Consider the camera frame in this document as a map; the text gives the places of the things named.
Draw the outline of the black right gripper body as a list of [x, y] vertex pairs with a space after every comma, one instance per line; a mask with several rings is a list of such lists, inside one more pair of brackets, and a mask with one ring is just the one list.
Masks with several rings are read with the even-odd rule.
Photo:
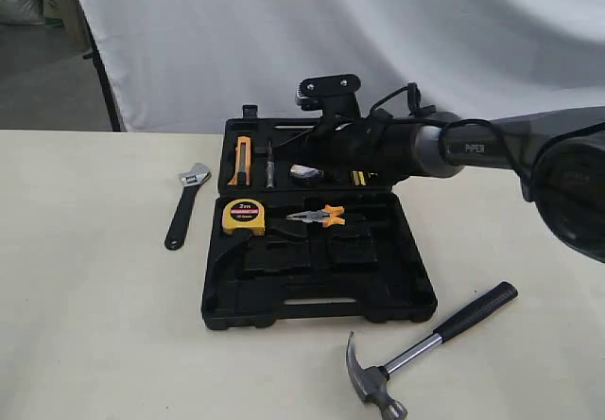
[[421, 174], [414, 155], [420, 124], [384, 115], [356, 119], [322, 135], [310, 133], [302, 143], [302, 162], [333, 170], [375, 172], [391, 184]]

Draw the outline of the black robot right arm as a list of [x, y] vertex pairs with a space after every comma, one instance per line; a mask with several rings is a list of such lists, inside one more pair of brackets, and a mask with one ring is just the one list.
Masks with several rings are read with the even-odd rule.
[[559, 241], [604, 259], [601, 106], [492, 120], [376, 112], [332, 129], [316, 126], [292, 157], [320, 168], [373, 171], [394, 183], [412, 176], [451, 178], [467, 166], [509, 170]]

